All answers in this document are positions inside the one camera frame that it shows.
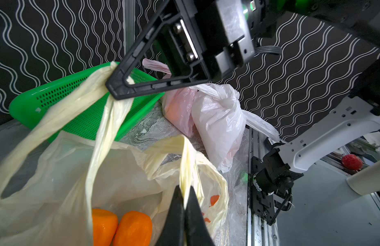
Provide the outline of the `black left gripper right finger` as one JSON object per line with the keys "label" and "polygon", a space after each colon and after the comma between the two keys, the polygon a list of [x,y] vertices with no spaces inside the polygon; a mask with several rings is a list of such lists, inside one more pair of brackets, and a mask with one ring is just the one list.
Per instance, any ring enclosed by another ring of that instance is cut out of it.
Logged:
{"label": "black left gripper right finger", "polygon": [[190,188],[188,203],[185,209],[184,228],[188,246],[215,245],[207,230],[193,186]]}

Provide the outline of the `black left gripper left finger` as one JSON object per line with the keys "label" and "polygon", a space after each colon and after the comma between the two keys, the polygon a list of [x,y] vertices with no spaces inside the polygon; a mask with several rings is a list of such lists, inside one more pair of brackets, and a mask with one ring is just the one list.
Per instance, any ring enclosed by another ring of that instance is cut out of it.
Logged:
{"label": "black left gripper left finger", "polygon": [[184,245],[184,216],[182,192],[180,186],[177,185],[174,189],[164,227],[155,246]]}

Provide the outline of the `white plastic bag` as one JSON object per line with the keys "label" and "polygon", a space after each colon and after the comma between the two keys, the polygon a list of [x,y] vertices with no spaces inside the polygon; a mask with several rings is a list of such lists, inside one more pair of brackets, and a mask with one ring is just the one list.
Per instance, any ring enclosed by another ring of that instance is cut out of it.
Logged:
{"label": "white plastic bag", "polygon": [[280,141],[271,124],[241,108],[240,93],[231,85],[201,84],[192,88],[197,90],[192,118],[208,159],[218,171],[227,173],[231,169],[246,126]]}

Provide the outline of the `pink plastic bag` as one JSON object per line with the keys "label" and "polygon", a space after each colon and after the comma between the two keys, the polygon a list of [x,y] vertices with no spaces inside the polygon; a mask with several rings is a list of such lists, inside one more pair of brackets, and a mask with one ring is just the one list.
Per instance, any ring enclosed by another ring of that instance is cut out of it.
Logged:
{"label": "pink plastic bag", "polygon": [[[143,59],[142,65],[146,69],[164,73],[164,79],[171,78],[168,65],[157,60]],[[165,92],[162,98],[164,117],[187,137],[194,135],[194,121],[191,116],[197,90],[190,87]]]}

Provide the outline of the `yellow bag with orange print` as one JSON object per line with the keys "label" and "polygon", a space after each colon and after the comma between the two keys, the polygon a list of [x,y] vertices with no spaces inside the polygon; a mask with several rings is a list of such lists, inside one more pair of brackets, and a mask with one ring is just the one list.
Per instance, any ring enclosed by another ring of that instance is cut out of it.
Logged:
{"label": "yellow bag with orange print", "polygon": [[61,128],[82,111],[80,102],[108,92],[116,62],[95,71],[0,164],[0,246],[91,246],[92,209],[117,216],[138,210],[151,217],[152,241],[161,234],[174,189],[186,208],[193,186],[210,236],[225,223],[226,179],[184,135],[167,137],[146,150],[116,142],[133,99],[108,97],[95,140]]}

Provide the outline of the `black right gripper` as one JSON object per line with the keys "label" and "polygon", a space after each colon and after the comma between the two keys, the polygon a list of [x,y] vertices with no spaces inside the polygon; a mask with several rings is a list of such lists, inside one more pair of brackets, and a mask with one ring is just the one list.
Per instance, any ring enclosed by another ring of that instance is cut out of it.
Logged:
{"label": "black right gripper", "polygon": [[[270,1],[163,1],[106,87],[116,100],[221,80],[265,49]],[[141,64],[161,80],[130,84]]]}

